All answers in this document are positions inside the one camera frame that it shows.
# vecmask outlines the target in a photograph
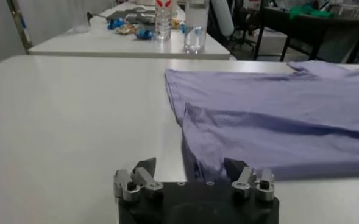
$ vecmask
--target green cloth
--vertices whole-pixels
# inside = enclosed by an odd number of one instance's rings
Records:
[[[333,17],[333,14],[330,12],[314,9],[310,5],[303,5],[303,6],[291,8],[289,19],[293,20],[296,16],[300,14],[312,15],[312,16],[323,17],[323,18]]]

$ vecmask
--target table surface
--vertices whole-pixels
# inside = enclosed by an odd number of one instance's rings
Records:
[[[125,2],[101,13],[109,16],[118,10],[142,7]],[[144,6],[147,10],[154,7]],[[185,12],[177,7],[177,19],[185,20]],[[95,16],[90,20],[88,33],[67,32],[29,49],[34,55],[66,55],[89,57],[127,57],[127,58],[176,58],[228,60],[230,52],[207,34],[205,51],[201,54],[187,54],[183,50],[184,34],[179,30],[171,32],[168,41],[138,40],[135,35],[118,35],[108,30],[106,20]]]
[[[258,61],[26,55],[1,62],[0,223],[117,223],[113,174],[141,159],[157,158],[157,180],[185,181],[166,68],[292,72]],[[280,223],[359,223],[359,178],[275,187]]]

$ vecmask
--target purple t-shirt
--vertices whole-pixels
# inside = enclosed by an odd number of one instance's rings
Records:
[[[299,72],[166,71],[187,165],[200,180],[225,179],[225,158],[278,179],[359,174],[359,70],[290,66]]]

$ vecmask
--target white wall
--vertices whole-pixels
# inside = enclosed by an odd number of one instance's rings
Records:
[[[72,28],[74,0],[17,0],[32,44],[40,44]],[[86,10],[95,13],[109,9],[111,0],[85,1]]]
[[[14,55],[25,54],[7,1],[0,0],[0,61]]]

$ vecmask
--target glass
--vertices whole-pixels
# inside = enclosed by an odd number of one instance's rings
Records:
[[[85,0],[71,0],[71,11],[73,14],[73,30],[77,33],[85,33],[90,30],[87,20]]]
[[[187,0],[185,50],[199,53],[205,48],[209,0]]]

